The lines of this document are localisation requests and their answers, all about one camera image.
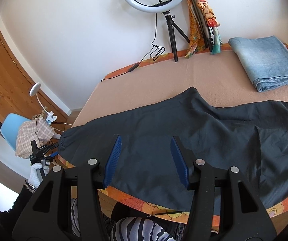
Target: wooden door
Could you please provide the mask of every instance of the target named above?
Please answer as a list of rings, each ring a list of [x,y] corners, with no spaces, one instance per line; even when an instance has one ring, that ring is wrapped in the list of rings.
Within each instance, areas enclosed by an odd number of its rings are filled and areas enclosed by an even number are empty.
[[[0,122],[3,123],[9,113],[16,113],[28,119],[42,112],[37,97],[30,97],[29,91],[34,81],[28,76],[7,46],[0,32]],[[66,122],[68,116],[52,102],[43,91],[39,99],[48,111],[57,115],[55,122]],[[53,124],[64,130],[64,124]]]

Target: metal screw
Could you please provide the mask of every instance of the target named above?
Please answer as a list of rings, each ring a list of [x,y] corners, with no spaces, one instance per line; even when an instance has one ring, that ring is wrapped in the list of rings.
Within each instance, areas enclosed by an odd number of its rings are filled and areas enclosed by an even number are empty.
[[[231,171],[232,171],[233,173],[238,173],[240,170],[239,170],[238,167],[231,167]]]
[[[95,165],[96,163],[97,163],[97,159],[95,158],[91,158],[90,160],[88,160],[89,165]]]
[[[60,165],[56,165],[53,167],[53,172],[59,172],[62,169]]]
[[[205,161],[203,159],[196,159],[195,163],[199,166],[203,166],[205,164]]]

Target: blue chair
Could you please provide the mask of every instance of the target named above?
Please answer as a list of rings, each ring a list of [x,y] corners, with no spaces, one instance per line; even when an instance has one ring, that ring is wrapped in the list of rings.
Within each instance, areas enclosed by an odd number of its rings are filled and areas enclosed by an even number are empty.
[[[25,121],[30,121],[30,119],[27,119],[14,113],[10,113],[8,114],[8,116],[6,117],[5,121],[2,124],[2,127],[0,128],[0,133],[2,134],[4,139],[8,142],[8,144],[12,147],[13,150],[16,150],[16,140],[19,127]]]

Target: white glove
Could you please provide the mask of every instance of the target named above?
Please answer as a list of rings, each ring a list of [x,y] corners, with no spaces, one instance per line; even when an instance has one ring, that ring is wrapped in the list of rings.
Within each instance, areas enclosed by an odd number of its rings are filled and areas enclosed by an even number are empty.
[[[29,177],[29,180],[28,180],[28,184],[34,186],[35,188],[38,188],[39,185],[40,185],[40,180],[39,180],[38,175],[37,175],[37,170],[43,168],[44,173],[45,173],[46,176],[47,176],[47,174],[49,173],[49,170],[50,170],[49,166],[45,166],[46,164],[47,165],[50,164],[49,161],[45,162],[45,160],[42,160],[42,163],[44,164],[44,166],[41,163],[35,163],[34,165],[32,165],[30,167],[30,177]]]

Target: black handle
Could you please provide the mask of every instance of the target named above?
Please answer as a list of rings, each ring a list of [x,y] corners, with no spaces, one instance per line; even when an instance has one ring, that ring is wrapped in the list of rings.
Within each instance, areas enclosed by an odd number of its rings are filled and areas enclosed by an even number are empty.
[[[98,191],[93,184],[92,171],[95,165],[86,164],[78,171],[77,197],[78,197],[78,221],[82,240],[108,241]]]
[[[44,172],[43,168],[40,168],[39,171],[40,171],[40,174],[42,175],[42,179],[44,180],[46,175],[45,175],[45,172]]]

